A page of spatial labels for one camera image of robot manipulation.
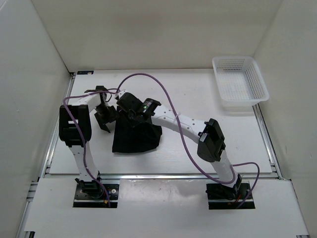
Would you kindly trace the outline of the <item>black shorts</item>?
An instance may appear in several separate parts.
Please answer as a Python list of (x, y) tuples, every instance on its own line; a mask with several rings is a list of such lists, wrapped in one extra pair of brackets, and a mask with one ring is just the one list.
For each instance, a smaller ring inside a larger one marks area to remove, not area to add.
[[(139, 112), (154, 110), (161, 103), (147, 98), (138, 109)], [(141, 124), (131, 127), (127, 121), (127, 112), (117, 105), (118, 118), (115, 122), (114, 138), (112, 144), (113, 153), (143, 153), (154, 150), (159, 146), (162, 136), (162, 127), (152, 124)]]

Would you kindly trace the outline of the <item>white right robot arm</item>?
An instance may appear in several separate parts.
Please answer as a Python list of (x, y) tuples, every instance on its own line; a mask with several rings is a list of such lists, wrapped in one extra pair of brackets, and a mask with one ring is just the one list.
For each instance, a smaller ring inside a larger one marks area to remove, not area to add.
[(209, 162), (219, 177), (219, 197), (234, 199), (240, 193), (241, 176), (233, 169), (228, 159), (224, 135), (216, 120), (202, 121), (175, 115), (173, 110), (150, 98), (142, 102), (132, 96), (127, 100), (127, 105), (121, 107), (133, 121), (162, 126), (194, 141), (198, 146), (199, 158)]

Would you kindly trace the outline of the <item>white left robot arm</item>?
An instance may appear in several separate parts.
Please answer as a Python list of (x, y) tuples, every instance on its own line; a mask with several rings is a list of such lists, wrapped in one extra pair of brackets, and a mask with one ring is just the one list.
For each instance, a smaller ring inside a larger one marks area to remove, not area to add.
[(89, 142), (92, 138), (90, 113), (101, 130), (110, 132), (108, 124), (118, 118), (113, 106), (109, 106), (107, 94), (114, 93), (104, 86), (86, 90), (83, 95), (69, 96), (63, 99), (59, 108), (59, 138), (72, 152), (80, 177), (76, 179), (82, 191), (94, 199), (108, 197), (101, 183), (100, 172), (95, 166)]

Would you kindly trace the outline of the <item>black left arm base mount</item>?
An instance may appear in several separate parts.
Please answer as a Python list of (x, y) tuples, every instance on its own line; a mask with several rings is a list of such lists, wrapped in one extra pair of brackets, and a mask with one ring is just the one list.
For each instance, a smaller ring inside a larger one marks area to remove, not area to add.
[(104, 183), (105, 190), (94, 180), (82, 181), (75, 179), (77, 185), (74, 194), (73, 207), (75, 208), (117, 208), (119, 184)]

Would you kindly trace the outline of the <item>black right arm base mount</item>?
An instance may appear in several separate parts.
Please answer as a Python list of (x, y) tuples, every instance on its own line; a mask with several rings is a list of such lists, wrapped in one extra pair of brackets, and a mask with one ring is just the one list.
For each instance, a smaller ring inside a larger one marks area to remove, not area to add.
[(238, 207), (247, 197), (250, 189), (250, 184), (244, 182), (240, 185), (238, 192), (231, 193), (226, 192), (226, 187), (219, 183), (208, 183), (206, 194), (208, 197), (209, 210), (255, 209), (252, 194)]

